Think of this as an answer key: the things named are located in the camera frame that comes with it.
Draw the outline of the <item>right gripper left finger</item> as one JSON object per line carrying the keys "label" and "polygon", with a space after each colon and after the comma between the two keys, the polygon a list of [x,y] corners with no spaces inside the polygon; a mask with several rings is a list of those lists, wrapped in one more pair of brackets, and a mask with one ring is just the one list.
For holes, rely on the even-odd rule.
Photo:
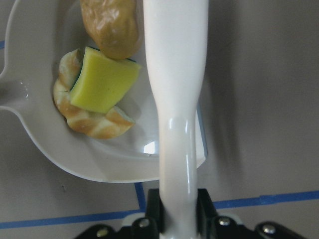
{"label": "right gripper left finger", "polygon": [[164,239],[164,207],[159,189],[149,189],[148,191],[146,216],[155,221],[159,239]]}

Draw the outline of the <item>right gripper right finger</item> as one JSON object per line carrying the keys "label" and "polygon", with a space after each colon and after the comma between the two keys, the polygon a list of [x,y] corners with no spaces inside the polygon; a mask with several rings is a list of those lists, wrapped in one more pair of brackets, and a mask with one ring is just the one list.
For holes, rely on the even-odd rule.
{"label": "right gripper right finger", "polygon": [[197,229],[201,239],[214,238],[214,218],[217,211],[206,189],[198,189],[197,192]]}

